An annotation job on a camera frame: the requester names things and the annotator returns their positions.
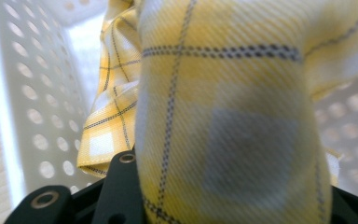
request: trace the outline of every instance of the cloth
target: cloth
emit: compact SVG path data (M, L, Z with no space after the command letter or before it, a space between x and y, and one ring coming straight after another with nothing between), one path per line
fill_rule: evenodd
M78 167L136 143L149 223L329 223L312 104L358 74L358 0L111 0L101 40Z

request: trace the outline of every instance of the white plastic basket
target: white plastic basket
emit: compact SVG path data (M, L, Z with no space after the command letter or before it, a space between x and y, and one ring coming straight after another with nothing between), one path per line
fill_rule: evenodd
M96 92L106 0L0 0L0 128L12 204L46 185L73 192ZM358 81L316 105L324 143L344 153L340 187L358 195Z

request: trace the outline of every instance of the perforated basket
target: perforated basket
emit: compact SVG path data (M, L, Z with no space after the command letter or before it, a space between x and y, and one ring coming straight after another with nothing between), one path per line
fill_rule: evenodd
M106 0L0 0L0 127L12 204L46 185L96 178L75 168L96 92ZM324 143L344 154L339 185L358 195L358 80L316 104Z

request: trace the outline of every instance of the white plastic surface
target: white plastic surface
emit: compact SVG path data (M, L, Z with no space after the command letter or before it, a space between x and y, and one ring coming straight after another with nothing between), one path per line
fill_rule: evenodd
M98 82L106 0L0 0L0 127L15 206L29 192L97 178L76 169ZM324 143L343 153L340 186L358 195L358 80L315 106Z

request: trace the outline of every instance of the checkered fabric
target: checkered fabric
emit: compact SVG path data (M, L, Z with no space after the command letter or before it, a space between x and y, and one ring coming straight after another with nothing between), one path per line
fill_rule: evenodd
M149 223L329 222L312 103L358 74L358 0L111 0L101 40L78 166L136 143Z

